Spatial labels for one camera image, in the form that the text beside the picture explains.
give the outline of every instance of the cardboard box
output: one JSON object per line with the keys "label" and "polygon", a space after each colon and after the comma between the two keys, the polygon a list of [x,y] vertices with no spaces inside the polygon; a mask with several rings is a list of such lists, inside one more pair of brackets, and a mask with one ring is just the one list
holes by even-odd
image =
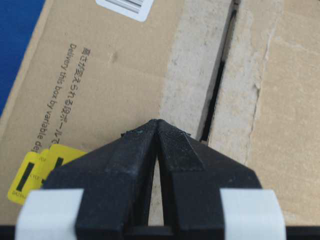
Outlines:
{"label": "cardboard box", "polygon": [[199,138],[232,2],[155,0],[143,21],[47,0],[1,117],[0,224],[16,221],[7,192],[28,151],[89,152],[152,118]]}
{"label": "cardboard box", "polygon": [[320,225],[320,1],[242,0],[209,146],[256,171],[287,225]]}

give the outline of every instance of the blue surface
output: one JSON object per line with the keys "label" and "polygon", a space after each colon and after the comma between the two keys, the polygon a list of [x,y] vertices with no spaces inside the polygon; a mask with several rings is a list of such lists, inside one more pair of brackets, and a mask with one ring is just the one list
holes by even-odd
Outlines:
{"label": "blue surface", "polygon": [[0,115],[45,0],[0,0]]}

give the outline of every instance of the white tape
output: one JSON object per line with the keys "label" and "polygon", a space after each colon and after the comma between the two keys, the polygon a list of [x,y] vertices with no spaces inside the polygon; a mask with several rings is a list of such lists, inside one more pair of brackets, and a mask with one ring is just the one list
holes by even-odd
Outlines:
{"label": "white tape", "polygon": [[272,190],[220,190],[225,240],[285,240],[286,225]]}
{"label": "white tape", "polygon": [[19,214],[15,240],[77,240],[83,189],[35,190]]}

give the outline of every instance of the black 3d-printed part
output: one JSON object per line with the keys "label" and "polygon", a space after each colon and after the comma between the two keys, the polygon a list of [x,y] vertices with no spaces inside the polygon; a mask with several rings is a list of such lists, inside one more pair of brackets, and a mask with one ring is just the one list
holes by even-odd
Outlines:
{"label": "black 3d-printed part", "polygon": [[[165,226],[148,226],[158,157]],[[84,189],[77,239],[223,240],[221,188],[262,188],[251,169],[151,120],[118,140],[55,168],[44,189]],[[3,226],[0,237],[14,238]],[[319,227],[287,227],[288,240],[320,239]]]}

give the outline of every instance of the yellow label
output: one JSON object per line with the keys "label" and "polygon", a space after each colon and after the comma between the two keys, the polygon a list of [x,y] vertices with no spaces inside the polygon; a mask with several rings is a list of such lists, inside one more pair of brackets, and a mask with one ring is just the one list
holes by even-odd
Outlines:
{"label": "yellow label", "polygon": [[28,152],[10,186],[8,199],[17,204],[24,204],[31,190],[41,187],[41,180],[36,174],[36,163],[40,154]]}
{"label": "yellow label", "polygon": [[23,205],[29,192],[41,188],[52,170],[85,154],[84,151],[59,144],[52,145],[40,154],[28,152],[10,186],[8,199]]}
{"label": "yellow label", "polygon": [[49,173],[53,169],[80,158],[85,154],[86,152],[84,151],[80,151],[68,146],[63,146],[60,144],[52,145],[47,155],[46,164],[42,169],[42,177],[47,179]]}

